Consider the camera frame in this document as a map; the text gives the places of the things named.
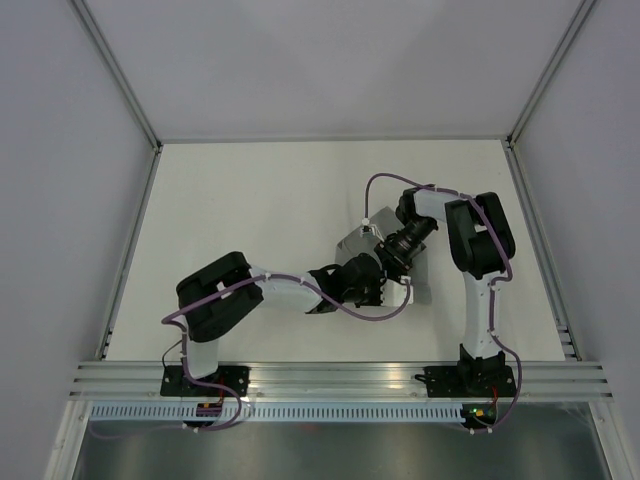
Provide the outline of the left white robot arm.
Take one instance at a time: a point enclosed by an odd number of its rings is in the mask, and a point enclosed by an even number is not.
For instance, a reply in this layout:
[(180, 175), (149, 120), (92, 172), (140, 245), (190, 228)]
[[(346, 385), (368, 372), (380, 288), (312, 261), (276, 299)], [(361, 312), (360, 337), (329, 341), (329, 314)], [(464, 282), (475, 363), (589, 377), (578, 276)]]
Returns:
[(368, 254), (289, 279), (250, 265), (239, 251), (224, 255), (176, 286), (180, 309), (220, 295), (180, 314), (187, 324), (184, 385), (198, 396), (216, 389), (219, 340), (254, 310), (264, 307), (326, 314), (345, 304), (378, 307), (385, 282), (378, 261)]

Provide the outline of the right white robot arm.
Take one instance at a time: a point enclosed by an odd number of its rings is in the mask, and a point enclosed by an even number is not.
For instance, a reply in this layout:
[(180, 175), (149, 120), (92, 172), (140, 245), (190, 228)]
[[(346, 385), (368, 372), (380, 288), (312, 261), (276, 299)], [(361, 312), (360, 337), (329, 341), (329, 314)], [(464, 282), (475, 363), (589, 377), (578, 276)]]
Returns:
[(500, 285), (513, 278), (515, 241), (499, 197), (415, 187), (403, 192), (396, 217), (403, 228), (374, 248), (387, 276), (407, 276), (423, 241), (441, 222), (465, 286), (466, 324), (457, 363), (426, 366), (415, 379), (430, 398), (515, 396), (513, 370), (506, 364), (512, 351), (498, 334)]

